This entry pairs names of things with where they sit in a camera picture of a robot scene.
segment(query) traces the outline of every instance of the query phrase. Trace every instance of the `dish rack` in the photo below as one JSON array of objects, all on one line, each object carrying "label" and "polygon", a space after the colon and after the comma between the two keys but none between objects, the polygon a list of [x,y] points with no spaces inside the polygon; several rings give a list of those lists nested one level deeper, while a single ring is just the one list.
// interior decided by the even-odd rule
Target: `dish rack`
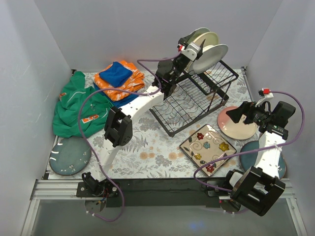
[{"label": "dish rack", "polygon": [[237,78],[238,74],[222,60],[201,74],[184,71],[172,95],[150,111],[165,132],[174,137],[224,106],[229,99],[226,93]]}]

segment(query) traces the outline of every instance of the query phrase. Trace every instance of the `flower decoration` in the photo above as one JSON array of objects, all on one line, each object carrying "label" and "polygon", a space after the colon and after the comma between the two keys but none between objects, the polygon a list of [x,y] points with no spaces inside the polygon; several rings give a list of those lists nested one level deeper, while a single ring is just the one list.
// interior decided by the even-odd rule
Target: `flower decoration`
[{"label": "flower decoration", "polygon": [[197,160],[200,160],[200,159],[201,159],[201,155],[200,155],[199,153],[196,153],[196,154],[194,155],[194,157],[195,157]]},{"label": "flower decoration", "polygon": [[198,140],[200,140],[200,139],[203,139],[203,134],[202,133],[197,133],[197,138],[198,138]]},{"label": "flower decoration", "polygon": [[226,144],[225,142],[222,142],[222,143],[219,145],[219,149],[221,149],[222,151],[228,151],[228,150],[229,150],[228,144]]},{"label": "flower decoration", "polygon": [[206,167],[206,169],[207,169],[207,172],[212,173],[215,170],[215,167],[213,165],[209,165]]},{"label": "flower decoration", "polygon": [[203,143],[203,147],[204,147],[205,149],[210,148],[210,143],[204,142],[204,143]]}]

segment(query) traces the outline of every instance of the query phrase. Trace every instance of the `tabletop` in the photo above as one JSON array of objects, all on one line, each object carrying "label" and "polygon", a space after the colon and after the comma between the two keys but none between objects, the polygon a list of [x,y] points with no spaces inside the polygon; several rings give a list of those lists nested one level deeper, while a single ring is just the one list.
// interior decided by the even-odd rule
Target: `tabletop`
[{"label": "tabletop", "polygon": [[[196,130],[205,124],[211,125],[227,141],[229,141],[239,152],[242,146],[250,141],[258,140],[257,131],[247,140],[235,140],[221,132],[217,123],[220,111],[225,107],[239,106],[243,101],[251,101],[250,94],[240,69],[235,70],[239,78],[232,82],[227,95],[229,100],[225,106],[220,107],[197,123],[179,132],[174,137],[169,137],[150,111],[147,111],[138,122],[132,124],[133,137],[130,142],[123,146],[116,155],[108,175],[111,178],[171,178],[171,177],[193,177],[196,170],[195,164],[180,150],[179,145]],[[85,73],[86,87],[92,86],[92,78],[95,73]],[[145,91],[152,83],[154,77],[149,72],[145,72],[146,86],[141,89]],[[104,140],[104,130],[101,130],[88,138],[89,142],[100,153]],[[72,176],[60,176],[54,173],[49,164],[46,173],[48,179],[81,179],[81,174],[89,170],[99,168],[95,156],[92,157],[81,172]],[[239,157],[228,160],[213,177],[225,177],[227,172],[233,169],[241,170]],[[199,177],[206,177],[203,172],[199,172]]]}]

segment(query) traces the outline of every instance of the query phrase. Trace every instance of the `green cloth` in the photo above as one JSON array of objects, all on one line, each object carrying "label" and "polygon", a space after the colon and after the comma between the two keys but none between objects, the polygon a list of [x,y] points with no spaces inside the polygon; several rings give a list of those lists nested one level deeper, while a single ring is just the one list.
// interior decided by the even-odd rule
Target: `green cloth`
[{"label": "green cloth", "polygon": [[[64,86],[55,107],[53,120],[55,135],[65,138],[82,136],[77,121],[79,110],[84,100],[95,92],[93,87],[84,88],[84,84],[85,75],[77,71]],[[112,106],[110,100],[99,93],[87,101],[81,113],[81,127],[86,137],[104,128]]]}]

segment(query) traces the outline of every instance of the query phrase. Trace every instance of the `blue plate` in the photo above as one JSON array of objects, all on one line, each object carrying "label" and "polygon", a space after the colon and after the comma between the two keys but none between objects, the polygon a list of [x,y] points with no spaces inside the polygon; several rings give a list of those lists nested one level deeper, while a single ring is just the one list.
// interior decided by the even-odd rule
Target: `blue plate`
[{"label": "blue plate", "polygon": [[91,148],[83,138],[72,136],[62,139],[53,147],[49,164],[56,174],[71,176],[87,166],[91,154]]},{"label": "blue plate", "polygon": [[[254,150],[258,148],[259,148],[259,142],[251,141],[242,147],[241,152],[250,151],[250,150]],[[251,166],[255,165],[257,155],[258,155],[257,152],[251,153],[251,154],[240,155],[240,161],[241,161],[241,165],[244,171],[247,171]],[[282,179],[284,177],[285,171],[286,171],[286,164],[285,164],[284,157],[281,153],[280,159],[279,159],[279,169],[278,169],[279,179]]]}]

